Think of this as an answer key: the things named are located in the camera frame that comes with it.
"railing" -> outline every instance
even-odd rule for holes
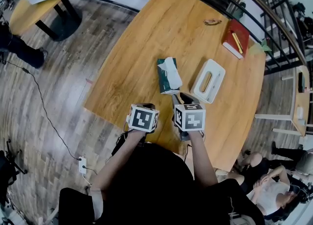
[[[260,17],[263,18],[263,22],[257,20],[253,16],[252,12],[245,9],[240,0],[202,0],[209,4],[228,18],[235,18],[233,12],[241,10],[246,14],[264,33],[264,37],[267,39],[267,44],[271,50],[266,51],[267,61],[265,65],[265,74],[271,74],[278,71],[294,68],[300,65],[306,65],[306,59],[304,56],[304,45],[300,34],[297,21],[294,17],[291,6],[288,0],[252,0],[259,8],[262,9]],[[288,30],[288,20],[285,17],[285,10],[283,6],[287,7],[289,18],[291,18],[295,37],[290,34]],[[278,17],[277,7],[281,8],[283,21]],[[258,38],[253,29],[246,28],[251,37],[258,43],[262,43],[262,39]]]

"person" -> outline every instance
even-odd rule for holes
[[[171,151],[152,143],[138,146],[144,132],[124,133],[125,141],[95,177],[91,197],[69,188],[61,190],[60,225],[200,223],[208,218],[229,225],[234,213],[264,225],[262,213],[235,180],[218,183],[200,132],[189,132],[189,136],[194,179]]]
[[[270,160],[272,167],[283,165],[286,169],[291,170],[291,174],[300,177],[301,179],[313,181],[313,149],[283,149],[277,148],[275,141],[272,142],[273,155],[287,157],[291,160]]]
[[[229,179],[235,179],[246,193],[247,197],[260,209],[263,215],[270,215],[287,204],[296,196],[290,192],[290,181],[286,169],[279,166],[268,173],[268,163],[263,156],[254,152],[244,161],[249,166],[243,173],[228,173]],[[279,176],[276,182],[272,178]]]
[[[45,62],[48,52],[42,47],[34,49],[20,37],[13,35],[6,22],[0,23],[0,49],[16,54],[21,60],[34,68],[40,68]]]

